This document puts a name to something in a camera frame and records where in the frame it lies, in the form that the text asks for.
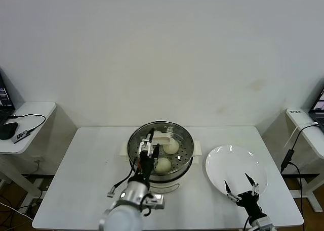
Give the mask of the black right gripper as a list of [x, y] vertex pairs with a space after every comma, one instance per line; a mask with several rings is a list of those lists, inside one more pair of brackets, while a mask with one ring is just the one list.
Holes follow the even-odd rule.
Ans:
[[243, 207], [247, 214], [259, 214], [261, 213], [261, 209], [258, 206], [259, 201], [259, 184], [255, 182], [247, 173], [245, 173], [246, 178], [252, 186], [251, 192], [244, 192], [241, 194], [235, 195], [232, 193], [228, 183], [225, 182], [225, 189], [227, 197], [236, 202], [237, 206]]

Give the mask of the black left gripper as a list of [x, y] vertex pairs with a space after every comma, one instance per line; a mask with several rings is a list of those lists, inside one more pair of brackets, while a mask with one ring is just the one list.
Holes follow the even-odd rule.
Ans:
[[143, 175], [143, 177], [150, 177], [154, 169], [154, 163], [155, 163], [154, 158], [158, 158], [159, 156], [159, 144], [154, 146], [153, 157], [147, 155], [148, 153], [152, 152], [151, 149], [152, 149], [153, 136], [154, 136], [154, 129], [152, 128], [139, 145], [138, 152], [140, 153], [140, 155], [139, 155], [139, 162], [138, 162], [138, 170]]

